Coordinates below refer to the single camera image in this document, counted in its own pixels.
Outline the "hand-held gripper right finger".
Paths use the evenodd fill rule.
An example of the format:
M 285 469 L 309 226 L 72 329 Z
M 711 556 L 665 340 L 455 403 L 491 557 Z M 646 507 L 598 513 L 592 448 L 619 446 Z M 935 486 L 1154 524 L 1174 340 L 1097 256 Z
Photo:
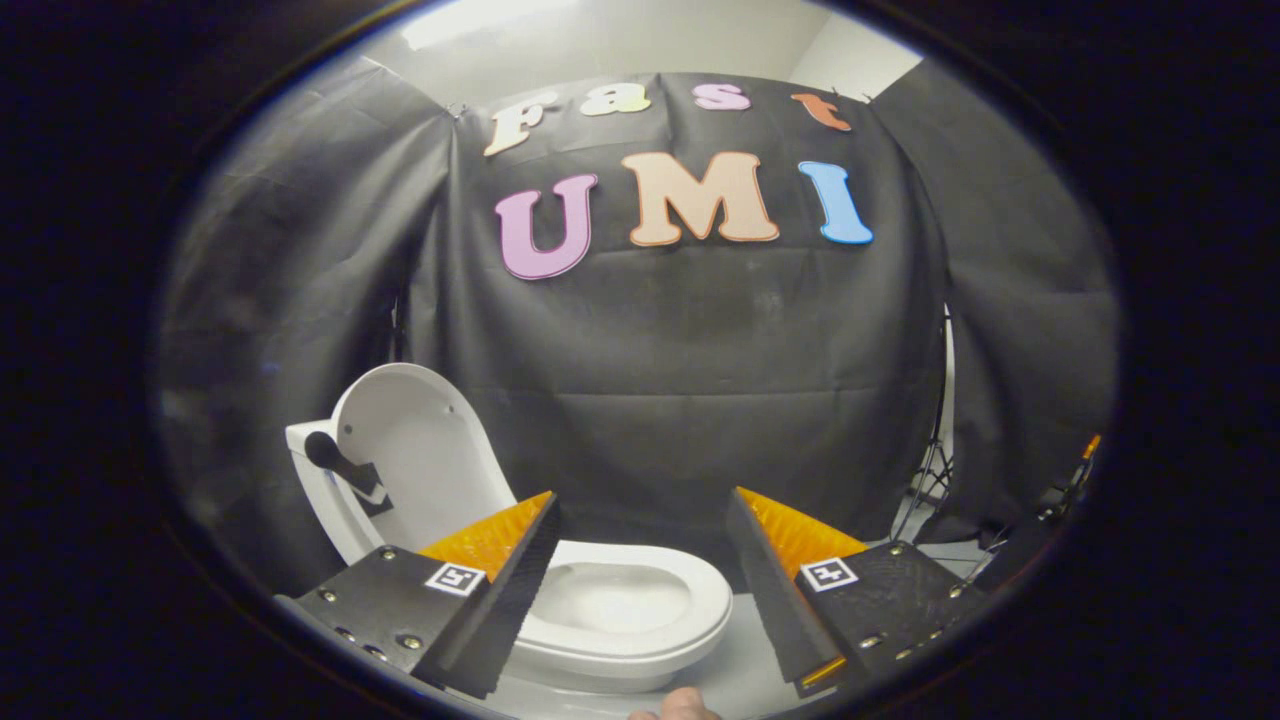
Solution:
M 730 492 L 727 533 L 782 678 L 801 697 L 886 682 L 988 600 L 913 544 L 870 547 L 744 487 Z

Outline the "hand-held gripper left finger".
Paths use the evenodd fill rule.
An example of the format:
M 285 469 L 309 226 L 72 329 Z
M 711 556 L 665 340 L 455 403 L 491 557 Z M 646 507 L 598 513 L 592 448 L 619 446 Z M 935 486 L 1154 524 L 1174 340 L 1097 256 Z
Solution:
M 311 591 L 274 600 L 375 664 L 483 700 L 550 566 L 559 505 L 548 491 L 424 550 L 381 544 Z

